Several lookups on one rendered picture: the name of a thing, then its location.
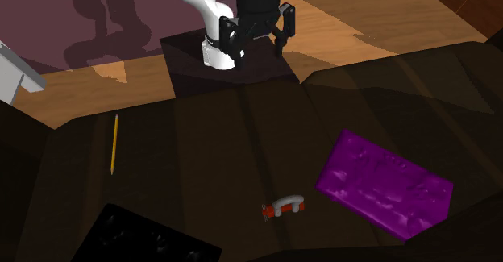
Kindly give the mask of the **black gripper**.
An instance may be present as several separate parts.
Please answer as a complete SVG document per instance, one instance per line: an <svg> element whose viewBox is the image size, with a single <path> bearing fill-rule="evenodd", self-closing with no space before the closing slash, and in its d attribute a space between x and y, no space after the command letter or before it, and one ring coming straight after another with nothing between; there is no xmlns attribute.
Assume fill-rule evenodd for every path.
<svg viewBox="0 0 503 262"><path fill-rule="evenodd" d="M253 38L271 32L275 36L275 55L281 57L288 39L295 36L295 7L287 2L280 6L280 0L236 0L236 5L238 24L226 16L219 18L219 48L234 61L235 68L242 68L246 31L251 31ZM283 17L281 30L275 25L280 14Z"/></svg>

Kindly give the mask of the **dark robot stand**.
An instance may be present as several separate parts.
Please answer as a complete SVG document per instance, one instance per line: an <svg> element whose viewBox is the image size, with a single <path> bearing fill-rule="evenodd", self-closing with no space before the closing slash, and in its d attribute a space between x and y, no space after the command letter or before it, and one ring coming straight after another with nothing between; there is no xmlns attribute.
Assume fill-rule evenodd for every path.
<svg viewBox="0 0 503 262"><path fill-rule="evenodd" d="M268 37L247 44L240 70L218 70L204 65L202 41L205 33L206 30L202 28L160 40L173 90L178 98L269 80L298 81L285 59L275 56L275 46Z"/></svg>

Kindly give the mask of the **grey shackle with red pin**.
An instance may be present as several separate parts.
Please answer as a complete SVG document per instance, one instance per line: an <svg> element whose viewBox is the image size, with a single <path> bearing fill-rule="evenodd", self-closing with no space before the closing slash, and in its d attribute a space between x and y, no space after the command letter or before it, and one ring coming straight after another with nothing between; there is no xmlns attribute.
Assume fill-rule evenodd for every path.
<svg viewBox="0 0 503 262"><path fill-rule="evenodd" d="M305 209L305 199L301 195L289 195L275 200L272 204L262 205L262 215L264 221L270 218L280 217L284 212L297 213Z"/></svg>

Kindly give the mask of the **yellow pencil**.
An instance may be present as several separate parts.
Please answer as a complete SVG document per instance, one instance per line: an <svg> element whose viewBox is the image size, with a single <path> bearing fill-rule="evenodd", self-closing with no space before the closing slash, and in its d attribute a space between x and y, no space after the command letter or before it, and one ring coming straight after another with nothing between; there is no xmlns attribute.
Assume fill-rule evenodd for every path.
<svg viewBox="0 0 503 262"><path fill-rule="evenodd" d="M116 159L116 150L117 150L117 139L118 139L118 119L119 119L119 115L115 114L115 117L114 117L114 134L113 134L113 142L112 142L112 153L111 153L111 160L110 160L110 175L114 174L115 159Z"/></svg>

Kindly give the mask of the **purple flat box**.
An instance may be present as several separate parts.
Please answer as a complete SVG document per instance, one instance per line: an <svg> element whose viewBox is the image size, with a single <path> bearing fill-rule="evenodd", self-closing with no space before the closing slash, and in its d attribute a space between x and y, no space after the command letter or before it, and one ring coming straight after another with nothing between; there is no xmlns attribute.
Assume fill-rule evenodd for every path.
<svg viewBox="0 0 503 262"><path fill-rule="evenodd" d="M315 189L406 241L447 219L454 184L344 129Z"/></svg>

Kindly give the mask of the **black flat box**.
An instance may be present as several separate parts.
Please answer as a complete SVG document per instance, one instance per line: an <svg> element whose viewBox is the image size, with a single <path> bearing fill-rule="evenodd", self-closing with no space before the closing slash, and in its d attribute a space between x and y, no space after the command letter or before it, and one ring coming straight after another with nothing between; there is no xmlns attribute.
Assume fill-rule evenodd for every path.
<svg viewBox="0 0 503 262"><path fill-rule="evenodd" d="M218 262L222 249L106 204L71 262Z"/></svg>

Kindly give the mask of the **white grey table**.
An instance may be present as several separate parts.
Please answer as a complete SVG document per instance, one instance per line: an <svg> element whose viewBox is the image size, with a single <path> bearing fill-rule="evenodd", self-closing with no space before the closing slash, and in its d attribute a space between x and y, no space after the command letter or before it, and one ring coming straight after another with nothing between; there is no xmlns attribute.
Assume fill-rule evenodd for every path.
<svg viewBox="0 0 503 262"><path fill-rule="evenodd" d="M20 87L43 91L47 82L28 63L0 40L0 100L13 105Z"/></svg>

